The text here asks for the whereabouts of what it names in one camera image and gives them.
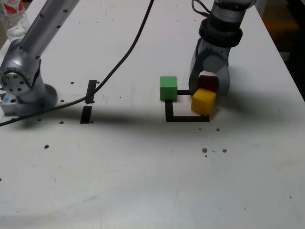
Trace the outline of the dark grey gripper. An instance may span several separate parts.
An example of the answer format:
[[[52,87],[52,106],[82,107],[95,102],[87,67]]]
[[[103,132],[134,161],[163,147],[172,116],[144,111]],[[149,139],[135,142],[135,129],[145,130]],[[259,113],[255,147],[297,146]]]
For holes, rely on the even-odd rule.
[[[215,74],[218,78],[218,93],[220,95],[228,94],[230,88],[230,74],[224,59],[228,59],[230,50],[231,48],[215,46],[206,41],[200,41],[200,43],[197,44],[189,76],[189,91],[191,93],[195,93],[198,90],[200,85],[200,73],[204,70]]]

